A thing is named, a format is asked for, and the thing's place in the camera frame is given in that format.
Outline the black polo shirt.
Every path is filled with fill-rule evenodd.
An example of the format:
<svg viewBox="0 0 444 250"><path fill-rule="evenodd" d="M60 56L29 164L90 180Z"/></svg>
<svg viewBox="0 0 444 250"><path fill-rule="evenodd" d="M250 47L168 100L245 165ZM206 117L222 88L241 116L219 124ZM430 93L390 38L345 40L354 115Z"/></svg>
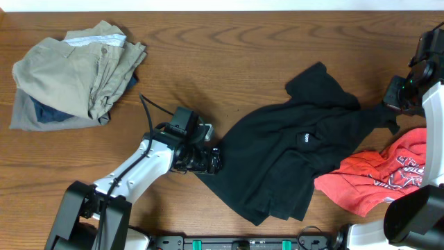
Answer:
<svg viewBox="0 0 444 250"><path fill-rule="evenodd" d="M221 171L200 180L254 225L303 220L317 177L339 168L376 128L397 133L395 113L363 109L318 62L285 87L289 100L259 108L221 139Z"/></svg>

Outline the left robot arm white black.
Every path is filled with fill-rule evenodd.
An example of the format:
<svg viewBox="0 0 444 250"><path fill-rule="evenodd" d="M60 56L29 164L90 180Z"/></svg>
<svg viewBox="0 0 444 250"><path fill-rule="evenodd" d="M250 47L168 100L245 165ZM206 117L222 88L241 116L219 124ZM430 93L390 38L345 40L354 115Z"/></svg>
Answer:
<svg viewBox="0 0 444 250"><path fill-rule="evenodd" d="M133 204L167 172L214 175L220 151L206 146L214 128L179 107L170 122L150 124L134 154L107 176L65 191L46 249L147 249L150 237L129 225Z"/></svg>

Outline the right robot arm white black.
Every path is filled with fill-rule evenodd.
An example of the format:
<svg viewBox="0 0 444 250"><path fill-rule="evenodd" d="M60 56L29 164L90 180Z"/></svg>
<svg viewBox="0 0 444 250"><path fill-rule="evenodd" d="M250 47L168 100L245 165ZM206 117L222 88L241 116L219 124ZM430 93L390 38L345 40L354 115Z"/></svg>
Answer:
<svg viewBox="0 0 444 250"><path fill-rule="evenodd" d="M407 77L394 76L382 103L427 123L425 173L420 188L393 201L383 220L348 224L332 249L443 248L443 25L423 33Z"/></svg>

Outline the red printed t-shirt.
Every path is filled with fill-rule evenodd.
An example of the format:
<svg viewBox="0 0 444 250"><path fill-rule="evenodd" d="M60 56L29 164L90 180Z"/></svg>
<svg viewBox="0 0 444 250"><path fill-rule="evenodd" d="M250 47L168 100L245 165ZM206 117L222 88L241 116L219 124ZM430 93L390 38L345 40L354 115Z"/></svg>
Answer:
<svg viewBox="0 0 444 250"><path fill-rule="evenodd" d="M425 173L427 129L415 128L382 152L362 151L341 161L338 170L315 179L315 188L336 205L365 217L419 189Z"/></svg>

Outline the folded khaki pants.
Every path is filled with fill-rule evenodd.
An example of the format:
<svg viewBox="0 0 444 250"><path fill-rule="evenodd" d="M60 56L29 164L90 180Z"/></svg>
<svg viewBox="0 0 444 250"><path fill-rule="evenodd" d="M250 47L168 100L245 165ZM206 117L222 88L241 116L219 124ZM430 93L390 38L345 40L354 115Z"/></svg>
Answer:
<svg viewBox="0 0 444 250"><path fill-rule="evenodd" d="M17 88L61 112L98 119L126 91L146 47L106 21L43 39L13 65Z"/></svg>

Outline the folded navy garment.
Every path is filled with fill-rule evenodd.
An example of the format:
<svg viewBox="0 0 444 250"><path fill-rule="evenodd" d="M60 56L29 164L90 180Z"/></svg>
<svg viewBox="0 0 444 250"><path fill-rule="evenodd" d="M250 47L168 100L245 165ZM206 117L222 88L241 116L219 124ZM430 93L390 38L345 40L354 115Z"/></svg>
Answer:
<svg viewBox="0 0 444 250"><path fill-rule="evenodd" d="M34 99L33 97L30 97L30 99L34 104L35 114L38 122L41 122L43 124L49 122L63 122L64 120L73 117L73 115L59 111L55 108L52 108L51 106L47 106L39 102L37 99Z"/></svg>

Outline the folded grey garment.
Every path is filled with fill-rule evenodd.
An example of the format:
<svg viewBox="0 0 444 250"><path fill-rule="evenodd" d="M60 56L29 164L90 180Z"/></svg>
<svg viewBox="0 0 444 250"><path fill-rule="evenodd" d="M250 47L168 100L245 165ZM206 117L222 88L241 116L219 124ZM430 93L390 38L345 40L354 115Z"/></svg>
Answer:
<svg viewBox="0 0 444 250"><path fill-rule="evenodd" d="M12 110L10 129L21 129L24 131L59 131L75 128L87 128L104 126L110 121L110 115L104 114L97 120L82 117L71 117L62 122L38 122L34 103L23 90L17 89L15 102Z"/></svg>

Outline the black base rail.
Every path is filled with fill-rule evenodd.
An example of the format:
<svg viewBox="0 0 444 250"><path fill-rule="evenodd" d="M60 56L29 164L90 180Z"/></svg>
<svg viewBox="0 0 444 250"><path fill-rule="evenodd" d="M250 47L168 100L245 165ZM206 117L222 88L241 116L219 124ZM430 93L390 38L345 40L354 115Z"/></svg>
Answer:
<svg viewBox="0 0 444 250"><path fill-rule="evenodd" d="M330 234L308 226L291 237L185 237L158 235L148 250L341 250L346 249L343 233Z"/></svg>

